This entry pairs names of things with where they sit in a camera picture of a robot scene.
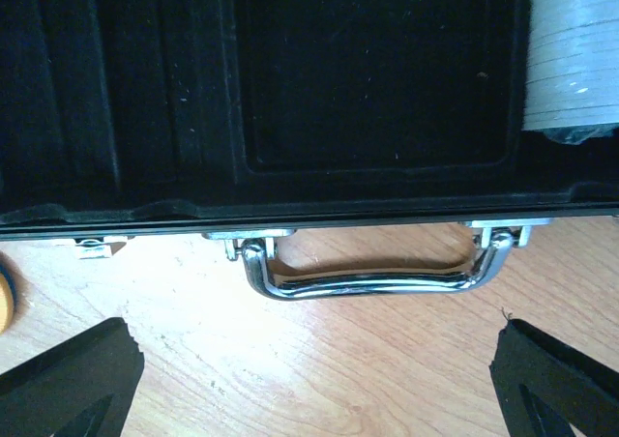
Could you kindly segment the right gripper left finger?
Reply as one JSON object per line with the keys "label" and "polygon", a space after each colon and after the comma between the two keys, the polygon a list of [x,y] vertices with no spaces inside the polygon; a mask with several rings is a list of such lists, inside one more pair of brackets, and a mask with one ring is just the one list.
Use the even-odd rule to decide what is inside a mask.
{"label": "right gripper left finger", "polygon": [[119,436],[144,369],[112,317],[1,375],[3,436]]}

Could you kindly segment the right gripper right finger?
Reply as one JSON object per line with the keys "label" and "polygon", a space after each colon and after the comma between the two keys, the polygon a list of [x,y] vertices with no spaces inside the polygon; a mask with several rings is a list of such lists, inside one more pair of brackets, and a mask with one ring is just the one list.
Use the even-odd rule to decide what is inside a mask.
{"label": "right gripper right finger", "polygon": [[618,372],[522,319],[499,332],[489,371],[512,436],[618,434]]}

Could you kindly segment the white poker chip stack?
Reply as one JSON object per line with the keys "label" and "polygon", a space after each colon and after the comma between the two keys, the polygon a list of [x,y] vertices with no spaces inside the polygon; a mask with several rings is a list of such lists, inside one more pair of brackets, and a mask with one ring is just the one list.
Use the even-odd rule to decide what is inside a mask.
{"label": "white poker chip stack", "polygon": [[618,130],[618,0],[531,0],[523,128],[579,145]]}

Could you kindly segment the black poker set case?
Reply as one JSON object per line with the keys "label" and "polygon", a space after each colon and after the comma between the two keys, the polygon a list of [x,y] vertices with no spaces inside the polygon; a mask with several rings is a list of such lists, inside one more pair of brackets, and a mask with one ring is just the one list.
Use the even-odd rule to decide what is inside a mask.
{"label": "black poker set case", "polygon": [[[1,236],[201,232],[258,293],[458,293],[618,211],[618,130],[523,128],[531,0],[1,0]],[[458,221],[465,271],[274,273],[303,227]]]}

